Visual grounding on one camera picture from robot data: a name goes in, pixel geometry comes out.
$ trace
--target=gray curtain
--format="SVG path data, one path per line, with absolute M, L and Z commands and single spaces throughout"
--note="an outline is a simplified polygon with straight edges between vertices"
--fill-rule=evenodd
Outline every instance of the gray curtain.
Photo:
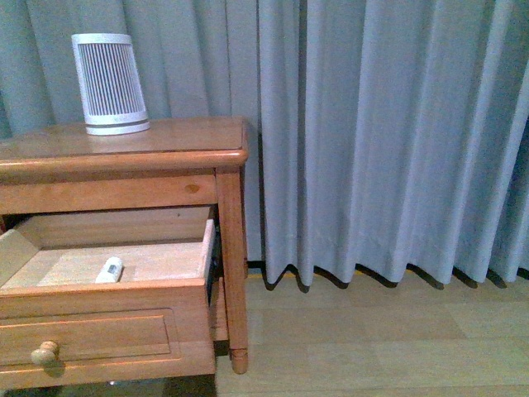
M 246 0 L 0 0 L 0 137 L 83 120 L 70 36 L 132 36 L 152 119 L 242 115 L 250 260 L 260 260 L 257 5 Z
M 260 0 L 267 277 L 529 264 L 529 2 Z

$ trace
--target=space heater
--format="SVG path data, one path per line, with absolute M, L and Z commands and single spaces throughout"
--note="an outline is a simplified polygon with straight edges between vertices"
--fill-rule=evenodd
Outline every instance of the space heater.
M 84 121 L 90 135 L 119 135 L 149 128 L 129 35 L 73 35 Z

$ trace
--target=white heater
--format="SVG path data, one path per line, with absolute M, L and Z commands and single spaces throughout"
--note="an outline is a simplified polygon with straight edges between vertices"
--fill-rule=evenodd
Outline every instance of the white heater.
M 129 35 L 73 35 L 84 121 L 90 135 L 119 135 L 149 128 Z

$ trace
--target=drawer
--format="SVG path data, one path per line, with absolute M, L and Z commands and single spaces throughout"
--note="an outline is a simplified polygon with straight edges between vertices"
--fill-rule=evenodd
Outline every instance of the drawer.
M 32 352 L 43 342 L 58 347 L 51 361 L 167 355 L 171 353 L 169 335 L 172 342 L 178 340 L 170 327 L 173 323 L 169 309 L 3 320 L 0 362 L 31 364 Z
M 200 207 L 40 215 L 0 236 L 0 389 L 213 373 L 214 234 Z M 95 284 L 110 256 L 121 279 Z M 35 364 L 43 342 L 57 351 Z

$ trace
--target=wooden floor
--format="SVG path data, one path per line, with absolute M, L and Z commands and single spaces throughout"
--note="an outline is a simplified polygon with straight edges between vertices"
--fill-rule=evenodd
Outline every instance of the wooden floor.
M 347 289 L 288 275 L 247 281 L 250 370 L 227 356 L 216 376 L 11 390 L 5 396 L 529 396 L 529 281 L 444 290 L 407 272 L 389 289 L 356 275 Z

